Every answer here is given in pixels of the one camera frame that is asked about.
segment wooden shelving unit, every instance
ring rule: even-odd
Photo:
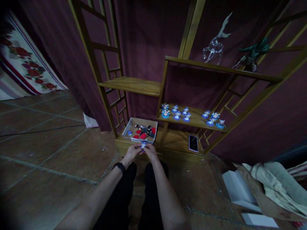
[[[162,159],[163,161],[169,164],[176,164],[177,166],[181,166],[183,168],[191,168],[195,164],[197,164],[199,161],[201,161],[203,159],[204,154],[206,154],[211,149],[213,149],[223,138],[225,138],[229,133],[231,133],[231,131],[240,122],[242,122],[251,112],[253,112],[253,110],[258,105],[260,105],[267,97],[269,97],[282,83],[284,83],[298,68],[300,68],[307,61],[307,46],[305,45],[294,46],[293,45],[294,42],[298,39],[298,37],[307,28],[306,25],[304,25],[297,34],[294,34],[293,38],[288,42],[286,47],[274,48],[274,45],[281,38],[282,34],[288,28],[289,24],[293,20],[296,20],[301,17],[305,17],[307,15],[306,12],[301,12],[301,13],[298,13],[298,14],[295,14],[289,17],[282,18],[283,14],[285,13],[286,9],[288,8],[291,2],[289,2],[286,5],[285,9],[281,12],[281,14],[278,17],[275,17],[275,19],[270,23],[270,26],[267,29],[267,33],[264,36],[264,37],[267,37],[272,31],[272,28],[274,26],[285,24],[281,32],[272,41],[270,45],[269,53],[287,52],[287,51],[294,51],[294,50],[299,51],[299,54],[293,60],[291,60],[291,62],[287,66],[285,66],[284,70],[278,76],[268,76],[268,75],[263,75],[259,73],[251,73],[251,72],[244,71],[242,69],[240,70],[231,69],[225,66],[220,66],[220,65],[217,66],[213,64],[189,60],[191,48],[194,42],[198,24],[199,24],[199,21],[202,15],[202,11],[205,5],[205,0],[191,0],[191,4],[190,4],[188,16],[187,16],[187,21],[185,25],[185,30],[184,30],[180,50],[179,50],[179,55],[178,57],[169,57],[169,56],[165,57],[165,65],[164,65],[164,73],[163,73],[162,82],[160,83],[160,82],[155,82],[155,81],[127,77],[127,76],[124,76],[123,69],[122,69],[122,58],[121,58],[121,52],[120,52],[117,22],[116,22],[113,0],[109,0],[109,6],[110,6],[110,15],[111,15],[111,21],[112,21],[112,27],[113,27],[114,40],[115,40],[114,46],[112,46],[110,42],[111,41],[110,32],[109,32],[108,21],[106,17],[104,1],[99,1],[101,13],[95,9],[95,6],[92,0],[88,0],[89,2],[88,5],[83,3],[81,0],[68,0],[68,2],[70,4],[73,16],[75,18],[77,27],[79,29],[80,36],[83,41],[86,54],[90,61],[90,65],[91,65],[97,86],[100,91],[102,101],[104,103],[104,106],[105,106],[105,109],[108,115],[109,122],[111,124],[112,130],[116,137],[116,145],[118,147],[118,151],[121,156],[124,156],[126,154],[128,147],[134,144],[134,142],[130,140],[125,140],[122,138],[121,135],[122,135],[123,129],[118,131],[118,128],[120,127],[120,125],[124,123],[126,126],[129,120],[126,91],[159,97],[156,119],[163,122],[163,127],[158,127],[158,130],[156,132],[155,146],[156,146],[158,156],[160,159]],[[90,40],[90,36],[89,36],[88,30],[86,27],[86,23],[85,23],[83,14],[82,14],[82,10],[86,10],[89,13],[98,17],[99,19],[103,20],[104,25],[105,25],[105,30],[106,30],[107,42],[108,42],[107,45],[96,43]],[[106,70],[107,81],[102,81],[100,71],[99,71],[99,65],[97,63],[94,50],[101,51],[101,55],[104,61],[104,67]],[[108,64],[106,60],[106,51],[115,52],[117,54],[118,66],[119,66],[118,68],[111,69],[111,70],[108,68]],[[263,55],[260,57],[260,59],[258,60],[258,64],[260,64],[263,61],[266,55]],[[186,123],[182,120],[176,121],[172,118],[172,116],[170,116],[167,119],[163,118],[161,116],[161,105],[164,102],[163,92],[164,92],[165,80],[167,76],[167,68],[168,68],[169,62],[176,62],[180,64],[185,64],[185,65],[198,66],[198,67],[202,67],[205,69],[210,69],[212,71],[221,71],[221,72],[229,73],[230,76],[232,77],[232,80],[226,87],[225,91],[221,93],[218,103],[213,108],[211,108],[211,111],[221,113],[223,110],[225,110],[234,116],[234,121],[228,127],[225,127],[225,129],[223,130],[218,129],[216,126],[207,126],[205,122],[206,120],[201,117],[201,114],[203,114],[204,110],[207,110],[209,108],[199,109],[199,108],[189,107],[188,105],[186,106],[189,107],[189,112],[192,115],[191,121],[189,123]],[[111,79],[110,77],[111,74],[115,75],[114,79]],[[249,88],[243,94],[239,94],[232,89],[232,86],[238,80],[237,78],[238,76],[244,76],[244,77],[254,79],[253,83],[249,86]],[[234,110],[246,98],[246,96],[253,90],[253,88],[259,81],[268,81],[269,85],[254,99],[254,101],[251,104],[247,106],[247,108],[242,113],[236,114]],[[118,99],[110,103],[108,101],[107,94],[114,90],[117,90]],[[124,92],[123,96],[120,95],[119,90],[123,90]],[[231,94],[231,97],[225,104],[222,104],[227,94]],[[238,96],[240,99],[230,108],[228,104],[235,95]],[[124,107],[119,109],[118,104],[121,101],[124,101]],[[169,104],[170,109],[172,109],[173,106],[174,104]],[[178,105],[178,106],[179,106],[179,110],[181,111],[184,107],[186,107],[182,105]],[[113,108],[115,108],[116,110],[117,125],[114,122],[114,117],[111,112],[111,109]],[[169,129],[168,128],[169,123],[197,127],[199,128],[199,132],[197,134],[192,134],[190,132],[183,132],[180,130]],[[212,142],[209,142],[209,138],[213,135],[214,132],[219,132],[220,135]],[[189,150],[188,148],[189,134],[195,135],[199,138],[199,141],[198,141],[199,152],[198,153],[193,152]],[[205,150],[203,150],[203,147],[200,142],[202,138],[204,138],[207,143],[207,147]],[[140,156],[140,158],[147,159],[147,157],[144,155]]]

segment black cable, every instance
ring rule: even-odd
[[[47,129],[47,130],[41,130],[41,131],[35,131],[35,132],[28,132],[28,133],[7,134],[7,135],[1,135],[0,137],[3,137],[3,136],[14,136],[14,135],[21,135],[21,134],[30,134],[30,133],[41,133],[41,132],[52,131],[52,130],[56,130],[56,129],[71,128],[71,127],[78,127],[78,126],[85,126],[85,125],[65,126],[65,127],[55,128],[55,129]]]

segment wooden shelf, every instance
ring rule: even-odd
[[[120,77],[99,83],[100,86],[125,90],[133,93],[160,96],[161,83],[133,77]]]
[[[120,144],[117,144],[117,146],[120,149],[127,149],[128,146],[135,144],[135,142],[131,140],[126,140],[122,138],[122,133],[124,131],[125,127],[120,132],[118,138],[116,139],[117,142],[120,142]],[[162,135],[162,127],[158,127],[157,133],[156,133],[156,140],[154,146],[156,147],[157,152],[164,153],[167,152],[167,150],[175,151],[175,152],[184,152],[189,153],[194,156],[203,156],[203,148],[198,141],[198,152],[194,152],[189,149],[189,135],[197,136],[196,134],[192,132],[184,132],[180,130],[174,130],[174,129],[167,129],[166,136],[164,138],[163,144],[160,146],[160,140]]]
[[[175,104],[169,104],[169,110],[171,111],[173,109]],[[178,105],[178,109],[180,112],[183,111],[183,109],[186,106],[182,106],[182,105]],[[187,126],[192,126],[192,127],[197,127],[197,128],[204,128],[204,129],[210,129],[210,130],[217,130],[223,133],[227,133],[228,129],[225,126],[224,129],[220,129],[218,127],[214,126],[208,126],[206,124],[206,119],[202,118],[202,114],[205,112],[205,110],[202,109],[197,109],[197,108],[193,108],[193,107],[188,107],[189,108],[189,113],[191,114],[191,121],[190,122],[185,122],[183,121],[184,115],[181,115],[180,120],[176,121],[173,119],[174,114],[172,112],[170,112],[170,116],[169,118],[164,118],[162,117],[162,109],[160,109],[159,112],[159,117],[157,117],[157,120],[160,121],[165,121],[165,122],[169,122],[169,123],[175,123],[175,124],[181,124],[181,125],[187,125]]]
[[[182,58],[177,58],[177,57],[165,56],[165,60],[171,61],[171,62],[187,64],[187,65],[199,66],[199,67],[218,70],[218,71],[227,72],[227,73],[234,73],[234,74],[239,75],[239,76],[245,76],[245,77],[259,79],[259,80],[263,80],[263,81],[270,81],[270,82],[281,82],[281,81],[283,81],[283,78],[279,77],[279,76],[268,76],[268,75],[263,75],[263,74],[260,74],[260,73],[253,73],[253,72],[248,72],[248,71],[244,71],[244,70],[232,69],[232,68],[221,66],[221,65],[213,65],[213,64],[209,64],[209,63],[198,62],[198,61],[182,59]]]

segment phone screen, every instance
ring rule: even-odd
[[[189,149],[198,152],[198,139],[196,136],[190,135],[189,137]]]

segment tiled floor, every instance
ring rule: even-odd
[[[0,117],[0,135],[84,125],[68,91],[0,102]],[[1,198],[20,229],[53,229],[120,160],[112,133],[85,126],[0,137],[0,148]],[[130,229],[137,229],[145,197],[146,162],[136,163]],[[211,154],[189,172],[169,169],[192,229],[266,229],[247,226],[229,202],[221,178],[226,170]]]

